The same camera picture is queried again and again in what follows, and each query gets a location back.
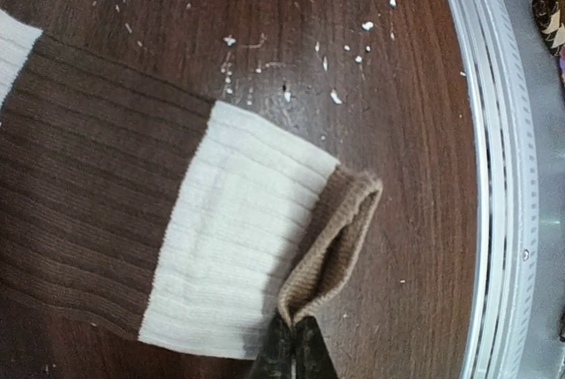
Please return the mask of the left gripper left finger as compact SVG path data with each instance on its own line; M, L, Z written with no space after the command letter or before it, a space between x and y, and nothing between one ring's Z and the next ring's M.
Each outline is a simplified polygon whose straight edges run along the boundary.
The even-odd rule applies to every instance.
M291 379L293 351L292 330L280 315L275 315L247 378Z

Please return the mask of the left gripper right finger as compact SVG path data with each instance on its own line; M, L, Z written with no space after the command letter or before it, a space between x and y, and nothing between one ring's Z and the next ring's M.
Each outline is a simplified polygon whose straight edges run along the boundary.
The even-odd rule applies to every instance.
M338 374L313 316L295 326L295 359L297 379L337 379Z

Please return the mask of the brown cream striped sock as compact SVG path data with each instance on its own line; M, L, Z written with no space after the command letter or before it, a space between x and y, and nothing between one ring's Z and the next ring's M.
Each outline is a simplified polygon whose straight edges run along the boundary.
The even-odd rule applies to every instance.
M1 296L251 360L347 283L382 183L232 104L1 17Z

